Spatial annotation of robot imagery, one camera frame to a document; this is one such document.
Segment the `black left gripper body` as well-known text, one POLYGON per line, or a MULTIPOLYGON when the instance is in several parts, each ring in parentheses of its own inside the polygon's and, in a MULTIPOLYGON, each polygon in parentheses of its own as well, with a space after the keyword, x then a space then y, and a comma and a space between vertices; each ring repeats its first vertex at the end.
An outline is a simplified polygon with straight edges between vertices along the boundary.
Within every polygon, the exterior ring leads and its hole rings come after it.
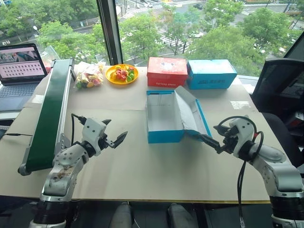
POLYGON ((97 152, 101 152, 107 147, 114 148, 114 143, 107 139, 107 134, 102 134, 97 141, 97 152))

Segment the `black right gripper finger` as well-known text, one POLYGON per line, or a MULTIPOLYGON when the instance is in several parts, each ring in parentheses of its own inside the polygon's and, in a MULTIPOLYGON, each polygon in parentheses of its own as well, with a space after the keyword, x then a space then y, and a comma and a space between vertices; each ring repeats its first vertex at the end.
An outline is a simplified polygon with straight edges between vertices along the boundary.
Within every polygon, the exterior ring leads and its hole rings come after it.
POLYGON ((223 126, 223 125, 215 125, 213 126, 213 128, 218 132, 219 135, 221 136, 225 136, 228 131, 229 131, 229 127, 227 126, 223 126))
POLYGON ((224 151, 220 146, 220 143, 207 134, 198 134, 197 138, 212 147, 217 152, 217 154, 220 154, 224 151))

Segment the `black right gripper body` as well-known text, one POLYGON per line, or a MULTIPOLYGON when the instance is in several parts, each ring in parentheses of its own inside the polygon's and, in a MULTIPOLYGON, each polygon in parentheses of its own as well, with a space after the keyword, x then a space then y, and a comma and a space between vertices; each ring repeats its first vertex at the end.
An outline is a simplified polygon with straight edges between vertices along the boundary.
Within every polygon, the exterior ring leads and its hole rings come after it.
POLYGON ((224 128, 224 140, 223 140, 223 151, 227 153, 233 153, 233 150, 238 143, 237 134, 239 133, 236 126, 227 127, 223 126, 224 128))

